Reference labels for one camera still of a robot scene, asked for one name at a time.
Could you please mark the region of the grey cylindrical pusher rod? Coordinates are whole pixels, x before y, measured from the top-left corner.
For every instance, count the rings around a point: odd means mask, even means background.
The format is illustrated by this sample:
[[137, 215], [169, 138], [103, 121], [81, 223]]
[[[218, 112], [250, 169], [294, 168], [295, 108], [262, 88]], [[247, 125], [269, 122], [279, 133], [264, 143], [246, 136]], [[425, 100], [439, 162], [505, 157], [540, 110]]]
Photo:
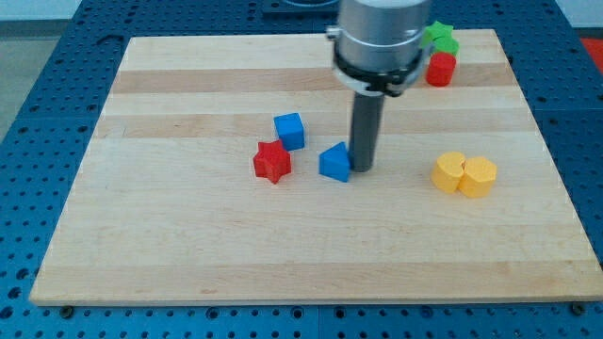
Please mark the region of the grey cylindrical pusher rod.
[[373, 166], [383, 103], [383, 95], [354, 94], [349, 140], [350, 168], [353, 171], [366, 172]]

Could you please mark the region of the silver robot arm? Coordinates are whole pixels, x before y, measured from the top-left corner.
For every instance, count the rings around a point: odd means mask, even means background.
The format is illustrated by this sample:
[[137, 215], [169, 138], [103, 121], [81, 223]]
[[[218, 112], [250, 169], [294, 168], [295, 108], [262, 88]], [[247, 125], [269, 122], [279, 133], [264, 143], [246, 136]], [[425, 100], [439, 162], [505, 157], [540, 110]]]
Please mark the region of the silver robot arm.
[[387, 97], [399, 97], [422, 74], [432, 48], [421, 42], [430, 0], [342, 0], [333, 43], [335, 77], [354, 91], [348, 158], [356, 172], [371, 170]]

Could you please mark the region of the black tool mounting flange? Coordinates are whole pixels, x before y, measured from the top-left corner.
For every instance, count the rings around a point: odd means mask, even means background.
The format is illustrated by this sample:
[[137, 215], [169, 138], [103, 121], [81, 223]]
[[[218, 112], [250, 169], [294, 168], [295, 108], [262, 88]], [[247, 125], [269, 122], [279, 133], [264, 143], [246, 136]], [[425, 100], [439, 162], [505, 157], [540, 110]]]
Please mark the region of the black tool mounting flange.
[[373, 72], [353, 66], [334, 47], [332, 70], [335, 77], [356, 93], [376, 97], [399, 97], [425, 69], [425, 50], [419, 49], [411, 62], [393, 71]]

